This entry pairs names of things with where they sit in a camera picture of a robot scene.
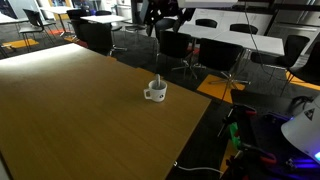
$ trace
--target mug handle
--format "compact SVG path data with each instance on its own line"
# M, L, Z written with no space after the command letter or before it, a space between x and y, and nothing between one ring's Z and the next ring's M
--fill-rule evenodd
M151 96L147 96L147 93L149 92L149 94L150 94L150 89L145 89L145 90L143 90L143 92L144 92L144 98L146 98L146 99L151 99Z

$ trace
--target blue light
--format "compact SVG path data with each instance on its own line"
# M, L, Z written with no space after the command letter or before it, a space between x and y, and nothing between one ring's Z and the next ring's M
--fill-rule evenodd
M317 159L318 161L320 161L320 152L318 152L316 155L314 155L314 157L316 157L316 159Z

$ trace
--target white mug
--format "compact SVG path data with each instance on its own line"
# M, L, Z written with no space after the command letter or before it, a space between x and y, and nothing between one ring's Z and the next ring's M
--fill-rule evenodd
M157 87L156 80L149 83L149 88L144 90L144 97L151 99L154 102L161 102L164 100L167 91L167 83L160 81L160 87Z

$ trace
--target floor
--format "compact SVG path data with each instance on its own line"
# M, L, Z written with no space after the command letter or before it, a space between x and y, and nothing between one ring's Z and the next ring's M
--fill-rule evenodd
M9 42L15 40L21 40L17 32L14 31L14 25L1 26L0 29L0 42ZM127 39L124 41L123 32L115 33L115 42L117 46L127 47L126 52L114 52L113 56L118 61L128 64L132 67L140 67L151 72L161 74L165 80L178 84L186 89L196 91L197 87L207 77L208 74L219 75L209 69L196 70L198 78L195 79L190 76L190 72L187 72L186 78L183 77L183 71L171 71L172 67L179 66L179 61L175 59L160 57L158 65L155 63L155 41L154 38L139 36L138 42L135 44L135 35L127 34ZM55 45L48 43L44 44L44 41L40 38L36 39L40 42L39 45L33 46L32 51L50 48L62 44L70 43L65 41L59 36L55 36ZM16 52L7 49L10 57L27 53L26 48L19 48ZM276 70L274 77L269 81L271 69L261 67L258 64L245 61L242 66L237 79L249 80L250 85L247 85L244 91L257 92L262 94L276 95L280 94L281 88L285 83L285 72L283 70ZM296 97L298 95L316 96L319 91L308 89L305 87L290 84L283 96L284 97ZM207 108L200 123L196 127L193 135L186 144L184 150L180 154L177 162L180 166L193 168L193 167L211 167L220 168L223 160L223 155L228 142L228 134L226 133L222 138L217 138L217 134L222 126L222 119L227 115L230 110L229 103L220 103L219 99L208 96L212 99L211 104ZM193 180L193 179L219 179L219 174L213 171L200 170L200 171L184 171L178 168L172 168L169 173L168 180Z

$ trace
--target chair backrest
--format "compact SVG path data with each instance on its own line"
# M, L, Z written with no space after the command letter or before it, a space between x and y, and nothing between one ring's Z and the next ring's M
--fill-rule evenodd
M229 71L243 52L243 47L211 39L201 39L199 63L219 71Z
M302 67L303 71L308 71L310 74L318 74L318 83L320 82L320 41L313 46L307 63Z
M82 20L71 19L71 25L73 27L74 33L76 34L77 38L80 39L81 41L86 41L84 38L84 35L80 29L80 26L82 24L88 24L88 22L82 21Z
M248 24L231 24L230 31L242 32L250 34L250 29L252 34L258 33L258 28Z
M189 34L160 31L160 53L174 58L185 58L191 36Z
M89 10L85 9L71 9L67 11L70 20L81 20L80 17L90 16Z
M160 40L160 31L172 28L175 22L176 20L170 18L163 18L159 20L154 26L156 38Z
M29 9L23 9L23 11L27 15L27 18L28 18L30 24L32 24L33 26L41 27L42 30L44 29L39 12L32 11Z
M288 67L293 66L298 60L301 52L310 41L309 38L299 35L289 35L284 46L284 53L286 56L285 64Z
M217 21L212 20L212 19L197 19L196 25L216 28L218 23L217 23Z
M105 10L99 10L96 12L96 16L103 16L103 15L111 15L112 13L110 11Z
M80 25L80 29L89 49L107 53L113 48L110 26L88 23Z

